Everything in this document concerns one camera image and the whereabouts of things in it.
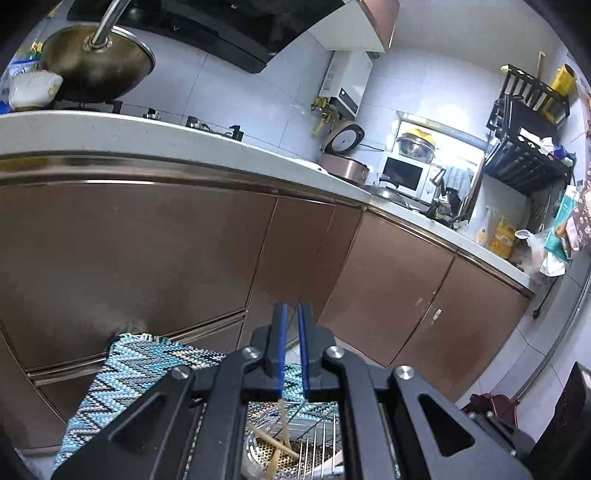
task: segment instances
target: white bowl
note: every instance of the white bowl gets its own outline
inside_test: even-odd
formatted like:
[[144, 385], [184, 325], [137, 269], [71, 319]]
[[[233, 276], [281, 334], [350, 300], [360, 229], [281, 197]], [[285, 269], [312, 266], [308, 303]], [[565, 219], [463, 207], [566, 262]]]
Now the white bowl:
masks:
[[15, 111], [43, 108], [56, 97], [64, 79], [48, 70], [29, 70], [12, 77], [8, 103]]

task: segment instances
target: white bottle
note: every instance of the white bottle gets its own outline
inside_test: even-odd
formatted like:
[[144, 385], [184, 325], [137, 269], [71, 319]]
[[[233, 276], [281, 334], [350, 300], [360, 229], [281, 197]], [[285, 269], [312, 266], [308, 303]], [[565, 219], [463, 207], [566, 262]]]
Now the white bottle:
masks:
[[476, 243], [481, 247], [485, 247], [488, 242], [488, 229], [491, 224], [492, 210], [489, 206], [486, 207], [486, 215], [482, 219], [478, 234], [476, 235]]

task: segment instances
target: white microwave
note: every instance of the white microwave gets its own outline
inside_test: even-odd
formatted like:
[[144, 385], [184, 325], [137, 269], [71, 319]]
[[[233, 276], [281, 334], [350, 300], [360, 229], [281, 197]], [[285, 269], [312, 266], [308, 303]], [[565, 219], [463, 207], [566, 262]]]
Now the white microwave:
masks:
[[[430, 204], [439, 192], [439, 188], [431, 182], [431, 179], [441, 171], [435, 165], [399, 153], [384, 152], [378, 171], [381, 172], [379, 176], [387, 175], [392, 183], [400, 184], [398, 187], [400, 193], [423, 203]], [[378, 184], [379, 186], [388, 185], [386, 182]]]

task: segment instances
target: countertop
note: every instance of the countertop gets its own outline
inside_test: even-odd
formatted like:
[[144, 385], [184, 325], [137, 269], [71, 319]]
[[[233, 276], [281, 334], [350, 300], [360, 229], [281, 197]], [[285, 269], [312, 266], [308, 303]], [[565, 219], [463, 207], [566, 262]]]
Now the countertop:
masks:
[[0, 158], [109, 154], [200, 164], [310, 187], [396, 216], [480, 259], [532, 292], [537, 284], [509, 262], [425, 216], [287, 157], [179, 125], [111, 113], [19, 112], [0, 116]]

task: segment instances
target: range hood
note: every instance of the range hood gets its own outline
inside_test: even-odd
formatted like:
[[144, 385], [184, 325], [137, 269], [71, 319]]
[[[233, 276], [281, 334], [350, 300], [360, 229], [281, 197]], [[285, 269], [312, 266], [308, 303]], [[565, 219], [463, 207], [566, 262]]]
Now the range hood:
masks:
[[[67, 18], [100, 21], [110, 0], [76, 0]], [[119, 21], [193, 45], [250, 73], [343, 0], [132, 0]]]

